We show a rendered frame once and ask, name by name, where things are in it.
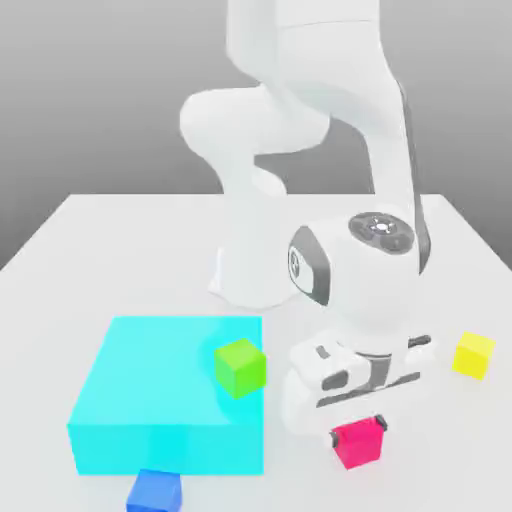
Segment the small yellow cube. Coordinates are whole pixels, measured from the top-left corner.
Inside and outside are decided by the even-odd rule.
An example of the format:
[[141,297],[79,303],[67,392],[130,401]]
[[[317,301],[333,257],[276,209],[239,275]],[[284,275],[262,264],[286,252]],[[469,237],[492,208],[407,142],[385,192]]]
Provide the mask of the small yellow cube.
[[452,369],[482,381],[495,345],[496,342],[488,337],[465,331],[456,346]]

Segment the small green cube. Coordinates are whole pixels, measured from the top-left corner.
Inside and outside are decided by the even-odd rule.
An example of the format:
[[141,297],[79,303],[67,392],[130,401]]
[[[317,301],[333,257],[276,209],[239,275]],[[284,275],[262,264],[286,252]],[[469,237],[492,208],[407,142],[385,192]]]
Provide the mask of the small green cube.
[[260,390],[267,381],[266,356],[248,339],[217,348],[214,370],[218,383],[233,399]]

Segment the small blue cube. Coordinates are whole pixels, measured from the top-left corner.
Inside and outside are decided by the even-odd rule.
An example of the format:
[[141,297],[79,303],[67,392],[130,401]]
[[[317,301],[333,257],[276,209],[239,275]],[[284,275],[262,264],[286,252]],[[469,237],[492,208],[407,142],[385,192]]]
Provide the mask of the small blue cube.
[[126,512],[181,512],[181,476],[141,469],[126,500]]

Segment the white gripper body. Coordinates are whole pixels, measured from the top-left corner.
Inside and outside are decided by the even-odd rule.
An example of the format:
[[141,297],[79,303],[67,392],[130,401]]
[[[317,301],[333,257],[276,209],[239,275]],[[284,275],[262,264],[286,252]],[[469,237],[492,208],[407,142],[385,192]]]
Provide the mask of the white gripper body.
[[283,383],[281,416],[297,435],[322,436],[334,427],[400,408],[420,395],[422,374],[413,372],[375,390],[354,390],[321,397],[290,370]]

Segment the small red cube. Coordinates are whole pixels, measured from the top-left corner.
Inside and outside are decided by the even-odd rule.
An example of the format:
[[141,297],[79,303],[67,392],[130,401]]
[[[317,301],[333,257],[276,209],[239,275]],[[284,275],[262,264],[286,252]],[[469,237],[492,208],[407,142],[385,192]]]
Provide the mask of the small red cube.
[[333,448],[343,466],[349,470],[381,457],[385,431],[375,421],[375,416],[338,426],[339,444]]

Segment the large cyan box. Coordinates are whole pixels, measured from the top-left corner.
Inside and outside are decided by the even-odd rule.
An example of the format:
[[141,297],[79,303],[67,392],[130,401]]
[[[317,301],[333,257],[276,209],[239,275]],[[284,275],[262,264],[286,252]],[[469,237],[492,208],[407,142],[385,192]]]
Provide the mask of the large cyan box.
[[81,475],[264,472],[264,393],[233,399],[214,352],[239,339],[263,346],[259,316],[112,319],[67,429]]

